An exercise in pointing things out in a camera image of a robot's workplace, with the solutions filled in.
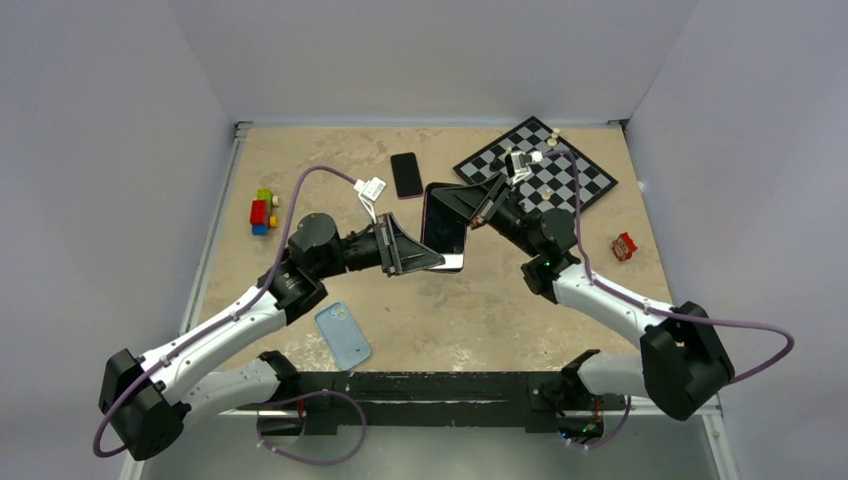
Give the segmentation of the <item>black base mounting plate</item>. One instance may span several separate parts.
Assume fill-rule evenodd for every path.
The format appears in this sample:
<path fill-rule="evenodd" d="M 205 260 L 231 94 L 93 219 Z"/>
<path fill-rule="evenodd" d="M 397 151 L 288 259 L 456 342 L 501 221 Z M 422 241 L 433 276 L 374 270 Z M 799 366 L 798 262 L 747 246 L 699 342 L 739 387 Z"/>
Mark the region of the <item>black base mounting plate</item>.
<path fill-rule="evenodd" d="M 591 395 L 558 371 L 302 372 L 262 405 L 303 414 L 308 435 L 361 424 L 578 434 L 578 418 L 620 413 L 625 399 Z"/>

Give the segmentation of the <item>light blue phone case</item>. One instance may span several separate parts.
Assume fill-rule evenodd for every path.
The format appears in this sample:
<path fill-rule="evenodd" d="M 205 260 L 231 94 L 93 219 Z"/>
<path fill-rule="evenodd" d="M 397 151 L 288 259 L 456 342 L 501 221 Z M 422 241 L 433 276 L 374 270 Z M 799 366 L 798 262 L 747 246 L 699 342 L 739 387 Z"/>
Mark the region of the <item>light blue phone case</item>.
<path fill-rule="evenodd" d="M 317 312 L 314 323 L 340 370 L 350 371 L 371 356 L 371 347 L 345 304 L 335 302 Z"/>

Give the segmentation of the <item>black phone from case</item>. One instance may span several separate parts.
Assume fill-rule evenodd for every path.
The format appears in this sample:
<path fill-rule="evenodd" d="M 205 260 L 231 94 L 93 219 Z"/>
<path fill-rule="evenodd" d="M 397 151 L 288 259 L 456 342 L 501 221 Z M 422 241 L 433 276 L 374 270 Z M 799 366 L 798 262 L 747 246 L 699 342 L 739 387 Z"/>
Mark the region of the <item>black phone from case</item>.
<path fill-rule="evenodd" d="M 418 159 L 415 153 L 392 155 L 389 159 L 398 199 L 421 197 L 424 193 Z"/>

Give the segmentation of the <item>black white chessboard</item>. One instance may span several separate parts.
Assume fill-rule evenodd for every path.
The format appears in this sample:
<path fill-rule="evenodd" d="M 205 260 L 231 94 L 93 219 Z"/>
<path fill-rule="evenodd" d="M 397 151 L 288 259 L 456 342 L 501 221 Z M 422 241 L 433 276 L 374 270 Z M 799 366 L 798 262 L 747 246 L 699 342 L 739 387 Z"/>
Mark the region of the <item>black white chessboard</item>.
<path fill-rule="evenodd" d="M 547 153 L 570 150 L 576 158 L 575 165 L 562 155 L 547 158 L 531 166 L 532 174 L 518 183 L 516 190 L 527 211 L 556 207 L 571 213 L 574 211 L 575 198 L 579 197 L 580 211 L 585 212 L 617 186 L 618 180 L 566 141 L 562 134 L 556 147 L 549 146 L 546 141 L 552 129 L 531 116 L 456 164 L 453 171 L 465 183 L 475 184 L 498 172 L 504 173 L 504 157 L 509 151 L 538 150 Z M 549 201 L 541 199 L 541 192 L 545 188 L 553 191 Z"/>

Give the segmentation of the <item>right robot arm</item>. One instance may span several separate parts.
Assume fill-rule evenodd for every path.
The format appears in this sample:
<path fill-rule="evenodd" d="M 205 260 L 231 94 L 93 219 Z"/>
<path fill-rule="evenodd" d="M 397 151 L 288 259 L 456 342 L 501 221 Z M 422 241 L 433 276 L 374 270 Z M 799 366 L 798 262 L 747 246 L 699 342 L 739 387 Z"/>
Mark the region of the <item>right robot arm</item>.
<path fill-rule="evenodd" d="M 635 356 L 587 351 L 566 365 L 561 392 L 569 404 L 584 407 L 607 394 L 642 397 L 683 421 L 734 378 L 702 307 L 639 297 L 573 255 L 578 238 L 569 211 L 525 211 L 502 174 L 475 185 L 437 187 L 431 199 L 468 227 L 489 226 L 527 253 L 531 259 L 521 271 L 533 294 L 598 321 L 637 348 Z"/>

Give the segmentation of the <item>small red snack packet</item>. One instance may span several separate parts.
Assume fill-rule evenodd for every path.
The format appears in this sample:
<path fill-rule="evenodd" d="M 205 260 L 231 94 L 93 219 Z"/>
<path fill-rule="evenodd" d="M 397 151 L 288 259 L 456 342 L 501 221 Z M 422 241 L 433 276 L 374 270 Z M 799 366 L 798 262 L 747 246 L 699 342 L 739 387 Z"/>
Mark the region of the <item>small red snack packet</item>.
<path fill-rule="evenodd" d="M 638 246 L 628 232 L 619 234 L 611 242 L 611 252 L 619 262 L 631 259 L 637 250 Z"/>

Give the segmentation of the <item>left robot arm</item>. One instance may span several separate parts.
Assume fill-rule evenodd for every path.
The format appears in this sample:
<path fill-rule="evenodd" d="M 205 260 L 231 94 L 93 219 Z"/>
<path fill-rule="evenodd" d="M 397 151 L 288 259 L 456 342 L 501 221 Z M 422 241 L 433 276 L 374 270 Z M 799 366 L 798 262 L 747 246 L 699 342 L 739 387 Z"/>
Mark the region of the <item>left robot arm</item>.
<path fill-rule="evenodd" d="M 325 278 L 372 267 L 398 276 L 444 262 L 390 213 L 345 238 L 331 216 L 305 216 L 267 273 L 230 306 L 140 356 L 121 350 L 109 358 L 95 455 L 110 455 L 101 446 L 107 428 L 122 442 L 115 454 L 128 451 L 146 460 L 168 448 L 185 428 L 221 412 L 266 402 L 275 409 L 289 407 L 298 395 L 297 374 L 281 354 L 266 353 L 228 371 L 220 365 L 313 310 L 327 295 Z"/>

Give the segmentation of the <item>colourful toy brick car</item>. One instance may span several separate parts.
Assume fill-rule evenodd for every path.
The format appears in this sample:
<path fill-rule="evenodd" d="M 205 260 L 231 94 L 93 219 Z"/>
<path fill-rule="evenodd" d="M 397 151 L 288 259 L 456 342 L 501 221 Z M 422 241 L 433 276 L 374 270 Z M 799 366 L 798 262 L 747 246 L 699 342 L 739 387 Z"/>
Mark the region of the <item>colourful toy brick car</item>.
<path fill-rule="evenodd" d="M 279 196 L 270 189 L 261 188 L 257 190 L 249 216 L 252 235 L 265 236 L 269 234 L 270 230 L 278 227 L 279 220 L 275 211 L 279 206 Z"/>

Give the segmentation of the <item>white chess piece far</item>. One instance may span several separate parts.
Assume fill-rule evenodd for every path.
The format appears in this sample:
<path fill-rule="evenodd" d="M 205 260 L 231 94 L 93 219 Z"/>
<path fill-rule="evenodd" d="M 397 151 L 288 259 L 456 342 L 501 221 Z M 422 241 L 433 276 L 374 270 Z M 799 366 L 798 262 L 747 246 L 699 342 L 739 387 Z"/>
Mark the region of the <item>white chess piece far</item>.
<path fill-rule="evenodd" d="M 559 128 L 553 128 L 549 138 L 546 141 L 546 143 L 551 147 L 556 147 L 559 144 L 559 141 L 560 141 L 560 137 L 561 137 L 560 133 L 561 133 L 561 131 L 560 131 Z"/>

